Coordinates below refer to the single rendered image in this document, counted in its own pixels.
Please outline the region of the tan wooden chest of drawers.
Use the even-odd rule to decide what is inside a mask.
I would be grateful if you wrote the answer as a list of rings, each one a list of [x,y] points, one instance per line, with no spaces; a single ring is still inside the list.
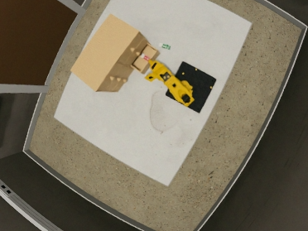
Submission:
[[[98,88],[116,62],[126,65],[118,59],[138,32],[150,44],[139,30],[110,13],[70,71],[95,92],[118,92],[98,90]],[[129,65],[126,66],[132,68]]]

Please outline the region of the white eraser with green sleeve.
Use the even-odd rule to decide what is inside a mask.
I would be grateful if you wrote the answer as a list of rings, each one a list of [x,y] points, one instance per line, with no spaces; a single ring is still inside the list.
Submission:
[[[171,46],[163,44],[163,43],[159,43],[159,47],[165,48],[167,50],[169,50],[171,48]]]

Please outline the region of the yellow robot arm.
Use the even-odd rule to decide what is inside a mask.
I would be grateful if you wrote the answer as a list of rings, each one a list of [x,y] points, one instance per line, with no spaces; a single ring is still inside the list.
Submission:
[[[164,81],[164,85],[167,86],[178,102],[182,102],[187,107],[194,101],[191,94],[192,86],[187,81],[179,81],[174,75],[171,75],[171,72],[166,67],[155,70],[153,74],[159,81]]]

